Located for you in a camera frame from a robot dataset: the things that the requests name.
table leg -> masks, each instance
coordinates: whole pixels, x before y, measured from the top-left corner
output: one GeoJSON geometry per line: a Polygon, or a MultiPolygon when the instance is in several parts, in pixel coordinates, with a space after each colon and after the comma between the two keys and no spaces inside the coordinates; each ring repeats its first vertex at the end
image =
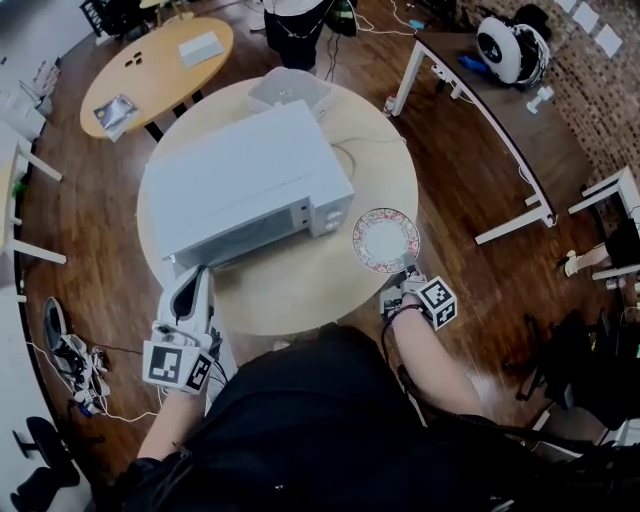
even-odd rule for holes
{"type": "Polygon", "coordinates": [[[51,167],[46,162],[43,162],[42,160],[40,160],[33,153],[29,151],[20,151],[20,155],[23,156],[27,160],[27,162],[32,164],[37,169],[40,169],[47,176],[50,176],[56,181],[60,181],[62,179],[62,174],[60,174],[58,171],[56,171],[53,167],[51,167]]]}
{"type": "Polygon", "coordinates": [[[640,272],[640,265],[629,265],[628,267],[612,268],[610,270],[594,272],[591,274],[591,279],[598,281],[599,279],[608,279],[610,277],[622,276],[624,274],[635,274],[636,272],[640,272]]]}
{"type": "Polygon", "coordinates": [[[579,212],[580,210],[584,210],[585,208],[588,208],[592,204],[595,204],[598,201],[602,201],[605,197],[612,196],[613,194],[618,192],[618,190],[619,190],[619,187],[618,187],[618,184],[616,183],[615,185],[609,188],[605,188],[602,192],[593,194],[591,197],[589,197],[589,199],[585,199],[584,201],[578,204],[574,204],[571,208],[569,208],[569,215],[573,215],[574,213],[579,212]]]}
{"type": "Polygon", "coordinates": [[[394,116],[399,116],[400,112],[402,112],[402,108],[404,107],[405,101],[407,101],[407,96],[409,96],[409,91],[416,79],[416,75],[418,74],[423,58],[424,51],[422,49],[422,44],[419,41],[416,41],[416,44],[413,46],[411,58],[409,59],[409,64],[407,64],[407,69],[402,77],[400,89],[398,89],[398,94],[396,95],[396,104],[393,107],[392,112],[394,116]]]}
{"type": "Polygon", "coordinates": [[[35,245],[25,244],[20,240],[11,240],[7,245],[13,251],[28,254],[29,256],[35,256],[36,258],[41,258],[43,260],[53,261],[54,263],[60,263],[61,265],[67,262],[67,257],[62,254],[47,251],[46,249],[41,249],[35,245]]]}
{"type": "Polygon", "coordinates": [[[482,233],[480,236],[476,237],[476,243],[478,245],[488,242],[489,240],[493,240],[494,238],[498,238],[502,235],[506,235],[507,233],[511,233],[516,229],[520,229],[527,224],[531,224],[537,220],[544,220],[545,216],[548,215],[549,210],[544,206],[538,206],[533,210],[528,211],[524,215],[520,215],[515,219],[510,220],[509,222],[505,222],[504,224],[493,228],[486,233],[482,233]]]}
{"type": "Polygon", "coordinates": [[[160,142],[160,139],[162,139],[162,136],[164,135],[162,133],[162,130],[158,128],[158,125],[153,122],[145,125],[145,129],[149,132],[149,135],[151,135],[153,137],[153,140],[155,140],[156,142],[160,142]]]}
{"type": "Polygon", "coordinates": [[[173,107],[173,113],[176,115],[176,117],[180,117],[186,111],[187,107],[184,103],[180,103],[180,105],[176,105],[175,107],[173,107]]]}

plastic container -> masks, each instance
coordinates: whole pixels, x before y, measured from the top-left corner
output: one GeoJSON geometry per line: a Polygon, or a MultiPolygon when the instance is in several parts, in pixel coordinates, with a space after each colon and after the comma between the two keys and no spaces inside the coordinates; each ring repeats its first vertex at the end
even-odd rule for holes
{"type": "Polygon", "coordinates": [[[254,114],[298,100],[303,100],[320,120],[333,105],[333,92],[326,82],[306,71],[280,67],[269,71],[247,97],[254,114]]]}

cable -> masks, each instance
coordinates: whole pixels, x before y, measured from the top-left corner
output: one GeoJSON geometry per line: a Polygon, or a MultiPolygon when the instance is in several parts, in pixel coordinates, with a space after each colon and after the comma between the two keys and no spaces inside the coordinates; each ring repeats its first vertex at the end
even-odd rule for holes
{"type": "MultiPolygon", "coordinates": [[[[56,371],[56,375],[58,376],[60,381],[64,384],[64,387],[66,387],[69,390],[69,393],[71,393],[71,396],[74,396],[75,392],[73,391],[73,389],[71,389],[71,386],[69,386],[69,383],[62,377],[62,375],[60,375],[58,367],[51,362],[51,359],[49,359],[49,355],[47,354],[47,352],[45,350],[42,350],[40,347],[38,347],[35,343],[33,343],[31,341],[26,341],[25,343],[27,345],[31,345],[34,349],[36,349],[38,352],[40,352],[40,353],[42,353],[44,355],[44,357],[47,360],[47,362],[49,363],[49,365],[51,365],[51,367],[56,371]]],[[[137,418],[134,418],[132,420],[128,420],[126,418],[122,418],[121,416],[112,416],[111,414],[109,414],[107,412],[107,400],[103,396],[98,396],[98,401],[100,402],[100,406],[104,409],[104,413],[100,412],[98,414],[102,414],[104,416],[108,416],[109,418],[112,418],[112,419],[115,419],[115,420],[126,421],[127,423],[133,423],[134,421],[138,421],[139,419],[142,419],[142,418],[144,418],[145,416],[148,416],[148,415],[153,415],[153,416],[157,416],[158,415],[155,412],[145,412],[144,414],[138,416],[137,418]]]]}
{"type": "Polygon", "coordinates": [[[340,151],[342,151],[343,153],[345,153],[349,157],[349,160],[351,160],[351,176],[348,176],[347,179],[349,181],[352,181],[353,177],[356,175],[356,159],[355,159],[355,157],[349,151],[344,149],[340,144],[331,144],[331,147],[339,149],[340,151]]]}
{"type": "Polygon", "coordinates": [[[382,345],[382,355],[384,356],[384,362],[387,364],[389,364],[389,350],[387,349],[387,340],[385,339],[385,335],[387,334],[387,329],[389,329],[391,322],[393,322],[400,313],[402,313],[403,311],[407,311],[408,309],[417,309],[421,313],[424,313],[424,307],[421,306],[420,304],[407,304],[406,306],[402,306],[401,308],[396,309],[393,313],[391,313],[389,318],[387,318],[387,321],[385,322],[384,327],[382,328],[382,332],[380,333],[380,345],[382,345]]]}
{"type": "Polygon", "coordinates": [[[64,378],[62,377],[62,375],[60,375],[60,371],[58,370],[58,367],[56,365],[54,365],[51,362],[51,359],[49,359],[49,355],[47,354],[46,351],[42,350],[40,347],[38,347],[35,343],[32,343],[30,341],[25,342],[27,345],[31,345],[33,348],[35,348],[38,352],[41,352],[42,354],[44,354],[45,359],[47,360],[47,363],[49,363],[51,365],[51,368],[53,368],[56,371],[56,375],[58,376],[58,378],[62,381],[62,383],[64,384],[64,387],[66,387],[69,390],[69,393],[71,393],[71,396],[73,396],[75,393],[74,391],[71,389],[71,386],[69,386],[69,383],[64,380],[64,378]]]}
{"type": "MultiPolygon", "coordinates": [[[[353,8],[353,5],[351,4],[351,2],[349,0],[347,0],[347,2],[349,3],[349,5],[351,6],[351,9],[353,9],[353,12],[355,13],[356,10],[353,8]]],[[[409,23],[407,23],[406,21],[401,20],[398,17],[397,11],[398,11],[398,6],[396,5],[395,0],[391,0],[391,3],[393,4],[393,17],[398,20],[399,23],[401,23],[402,25],[409,27],[411,30],[413,30],[413,32],[411,34],[407,34],[406,32],[398,32],[397,30],[383,30],[383,31],[378,31],[376,30],[376,27],[373,25],[373,23],[371,23],[367,18],[365,18],[364,16],[362,16],[361,14],[356,14],[356,26],[358,27],[358,30],[360,30],[361,32],[369,32],[370,34],[397,34],[399,36],[415,36],[418,33],[418,29],[412,27],[409,23]],[[358,23],[358,18],[360,18],[362,21],[364,21],[367,25],[369,25],[370,28],[368,29],[364,29],[360,26],[360,24],[358,23]]]]}
{"type": "Polygon", "coordinates": [[[213,365],[218,369],[218,371],[220,372],[220,375],[222,375],[222,378],[224,379],[224,384],[225,385],[229,384],[229,379],[227,379],[227,374],[225,373],[224,368],[222,368],[222,365],[220,364],[220,362],[213,361],[213,365]]]}
{"type": "Polygon", "coordinates": [[[139,351],[139,350],[131,350],[129,348],[112,347],[110,345],[96,345],[96,347],[106,348],[107,350],[117,350],[119,352],[127,352],[128,354],[138,354],[139,356],[142,355],[141,351],[139,351]]]}
{"type": "Polygon", "coordinates": [[[365,142],[375,142],[378,144],[390,144],[392,142],[399,142],[402,141],[404,142],[404,145],[407,145],[407,139],[405,139],[404,137],[398,137],[397,139],[390,139],[390,140],[377,140],[377,139],[367,139],[366,137],[349,137],[348,139],[344,139],[344,140],[340,140],[338,142],[331,142],[330,144],[333,146],[335,145],[341,145],[341,144],[345,144],[346,142],[352,142],[354,140],[364,140],[365,142]]]}
{"type": "Polygon", "coordinates": [[[226,384],[224,382],[222,382],[218,377],[214,377],[213,375],[209,375],[209,378],[215,380],[216,382],[219,382],[223,386],[226,386],[226,384]]]}
{"type": "Polygon", "coordinates": [[[338,63],[338,43],[340,42],[340,37],[342,34],[338,34],[336,38],[336,51],[333,52],[333,67],[331,68],[331,82],[333,83],[333,74],[336,72],[336,64],[338,63]]]}
{"type": "Polygon", "coordinates": [[[329,75],[331,74],[331,68],[333,67],[333,55],[331,55],[331,41],[333,41],[333,36],[336,35],[335,32],[331,31],[331,35],[327,40],[327,55],[329,56],[329,69],[327,70],[327,74],[324,77],[324,81],[327,81],[329,75]]]}
{"type": "Polygon", "coordinates": [[[133,423],[135,421],[141,420],[145,416],[157,416],[158,415],[158,413],[156,413],[156,412],[147,411],[144,414],[141,414],[137,418],[133,418],[133,419],[123,418],[122,416],[114,416],[112,414],[109,414],[109,411],[107,410],[107,399],[105,397],[99,396],[98,397],[98,401],[100,402],[100,406],[104,409],[104,412],[99,412],[98,414],[101,414],[103,416],[107,416],[108,418],[111,418],[113,420],[121,420],[121,421],[124,421],[126,423],[133,423]]]}

microwave oven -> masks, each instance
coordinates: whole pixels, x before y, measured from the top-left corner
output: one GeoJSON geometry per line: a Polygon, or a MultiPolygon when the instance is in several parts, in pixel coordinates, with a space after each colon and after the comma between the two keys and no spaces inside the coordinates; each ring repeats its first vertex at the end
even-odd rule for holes
{"type": "Polygon", "coordinates": [[[184,268],[217,266],[305,229],[335,231],[354,193],[303,101],[208,133],[145,172],[160,256],[184,268]]]}

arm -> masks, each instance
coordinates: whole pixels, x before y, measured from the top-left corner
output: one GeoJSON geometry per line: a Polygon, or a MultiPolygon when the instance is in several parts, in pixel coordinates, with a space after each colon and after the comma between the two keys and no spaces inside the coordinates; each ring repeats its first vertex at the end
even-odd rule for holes
{"type": "Polygon", "coordinates": [[[172,391],[142,442],[138,458],[163,460],[184,443],[191,429],[202,421],[206,393],[190,395],[172,391]]]}
{"type": "MultiPolygon", "coordinates": [[[[402,305],[420,304],[413,294],[405,295],[402,305]]],[[[393,320],[393,331],[402,362],[424,398],[455,414],[482,416],[478,393],[444,349],[433,329],[415,309],[400,313],[393,320]]]]}

